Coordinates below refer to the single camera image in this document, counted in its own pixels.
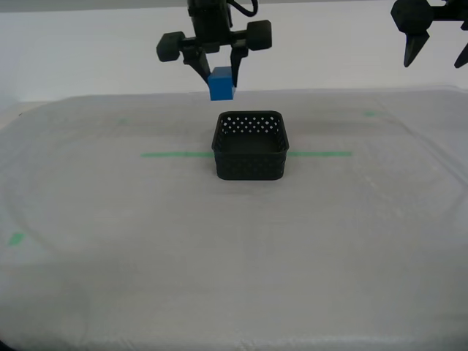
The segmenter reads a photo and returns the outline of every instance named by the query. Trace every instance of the green tape mark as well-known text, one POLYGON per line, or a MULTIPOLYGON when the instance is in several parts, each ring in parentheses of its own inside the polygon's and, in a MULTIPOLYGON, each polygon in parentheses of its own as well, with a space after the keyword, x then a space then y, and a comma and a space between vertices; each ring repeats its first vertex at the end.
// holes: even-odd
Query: green tape mark
POLYGON ((319 152, 300 152, 291 151, 287 153, 291 157, 351 157, 351 151, 319 151, 319 152))
MULTIPOLYGON (((302 152, 290 151, 287 153, 291 157, 351 157, 351 151, 319 151, 319 152, 302 152)), ((153 152, 149 154, 141 154, 144 158, 170 158, 170 157, 213 157, 212 152, 153 152)))
POLYGON ((25 237, 26 236, 24 235, 24 233, 20 233, 20 232, 13 233, 12 237, 8 241, 8 246, 17 246, 21 244, 21 242, 24 240, 25 237))
POLYGON ((142 157, 156 157, 156 158, 165 158, 165 157, 214 157, 212 152, 153 152, 150 154, 141 154, 142 157))

